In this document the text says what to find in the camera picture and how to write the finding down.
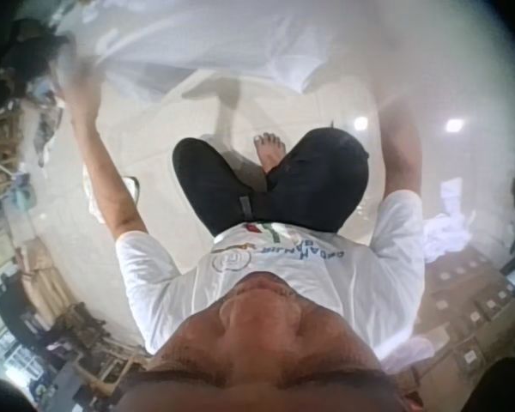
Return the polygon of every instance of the tiled floor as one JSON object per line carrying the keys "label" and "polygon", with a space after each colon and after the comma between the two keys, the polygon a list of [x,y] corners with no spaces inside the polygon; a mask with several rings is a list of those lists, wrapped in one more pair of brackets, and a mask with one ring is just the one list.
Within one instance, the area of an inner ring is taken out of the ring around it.
{"label": "tiled floor", "polygon": [[[423,145],[425,217],[444,211],[440,183],[462,178],[463,214],[476,216],[470,226],[473,242],[503,264],[515,224],[510,192],[515,177],[515,53],[487,17],[464,11],[443,23],[438,10],[423,10],[415,27],[405,26],[405,18],[394,14],[399,18],[394,24],[399,23],[400,34],[408,41],[406,59],[412,63],[407,73],[412,88],[407,93]],[[429,37],[424,40],[416,33]],[[310,129],[333,121],[359,138],[371,155],[362,210],[341,231],[351,239],[369,239],[384,168],[375,102],[366,80],[351,67],[341,60],[319,71],[303,94],[265,80],[199,70],[150,106],[104,85],[101,135],[121,173],[139,179],[143,219],[180,269],[192,267],[212,241],[173,174],[173,147],[186,136],[207,135],[220,151],[229,152],[227,160],[238,170],[247,166],[245,159],[257,162],[252,143],[257,133],[273,131],[292,147]],[[354,129],[359,116],[369,118],[367,130]],[[445,131],[450,118],[464,120],[462,131]],[[69,114],[65,113],[44,169],[36,164],[30,138],[36,114],[27,111],[25,119],[25,161],[38,204],[26,215],[9,211],[15,242],[39,235],[75,296],[105,319],[114,334],[140,342],[111,236],[88,213],[82,159]]]}

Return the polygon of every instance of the white cloth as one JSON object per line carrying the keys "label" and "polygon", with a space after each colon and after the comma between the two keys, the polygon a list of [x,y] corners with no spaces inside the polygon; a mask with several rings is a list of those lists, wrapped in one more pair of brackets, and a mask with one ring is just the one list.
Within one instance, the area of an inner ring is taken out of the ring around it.
{"label": "white cloth", "polygon": [[370,247],[280,223],[241,224],[218,236],[211,253],[184,275],[146,233],[125,233],[116,248],[150,354],[246,275],[269,271],[342,315],[382,360],[412,332],[424,290],[422,242],[421,199],[398,191],[380,205]]}

